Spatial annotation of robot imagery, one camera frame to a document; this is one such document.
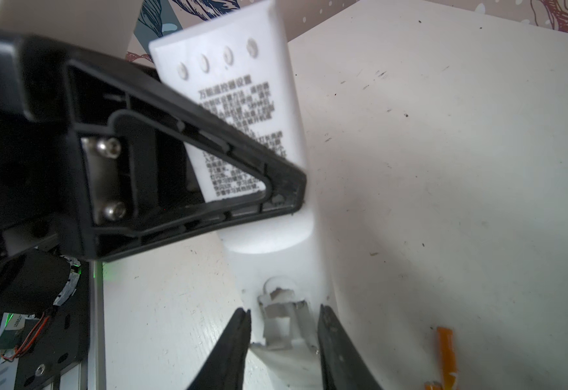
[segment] white table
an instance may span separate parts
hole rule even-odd
[[[568,389],[568,34],[362,0],[289,48],[340,318],[382,386],[439,379],[444,325],[461,388]],[[111,390],[186,388],[240,305],[215,234],[104,280]]]

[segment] floral wallpaper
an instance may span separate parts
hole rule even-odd
[[[126,59],[153,66],[148,43],[182,28],[216,18],[259,0],[144,0]],[[282,0],[286,35],[291,40],[357,0]],[[568,0],[431,0],[568,33]]]

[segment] orange object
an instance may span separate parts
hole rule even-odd
[[[425,390],[443,390],[442,385],[438,382],[427,382],[425,383]]]
[[[437,332],[442,361],[443,389],[457,390],[457,360],[455,349],[453,349],[453,331],[449,328],[438,327]]]

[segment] raised dot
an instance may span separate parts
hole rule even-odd
[[[232,62],[234,62],[234,55],[232,54],[232,50],[227,46],[223,50],[223,60],[225,60],[225,63],[227,65],[232,65]]]
[[[249,38],[247,40],[247,51],[253,58],[256,58],[258,56],[258,44],[252,38]]]
[[[188,71],[186,70],[186,65],[184,65],[181,62],[178,65],[178,74],[183,80],[186,80],[188,78]]]
[[[202,68],[202,71],[204,71],[204,73],[208,73],[208,71],[210,70],[210,64],[208,63],[208,59],[203,54],[202,57],[200,58],[200,68]]]

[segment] white plastic part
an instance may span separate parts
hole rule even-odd
[[[227,49],[234,53],[231,65],[221,55]],[[152,41],[150,52],[162,82],[307,170],[286,35],[274,0]],[[208,73],[200,70],[202,56],[209,58]],[[183,79],[178,74],[179,64],[186,65],[190,77]],[[231,165],[217,162],[200,149],[186,145],[186,150],[206,202],[264,190],[263,183],[240,175]],[[221,177],[231,185],[222,188],[217,181]],[[295,300],[308,304],[314,325],[322,304],[336,309],[320,232],[310,180],[299,212],[219,231],[243,304],[253,312],[255,342],[266,345],[258,302],[264,294],[277,289],[294,291]],[[316,372],[319,364],[298,358],[308,357],[307,347],[293,343],[286,351],[260,351],[270,368],[275,368],[271,362],[278,362],[281,382],[274,379],[276,388],[282,384],[321,388],[320,372]],[[263,353],[274,354],[273,359],[264,359]],[[317,354],[309,358],[315,360],[313,363],[319,359]],[[308,367],[313,374],[307,375]]]

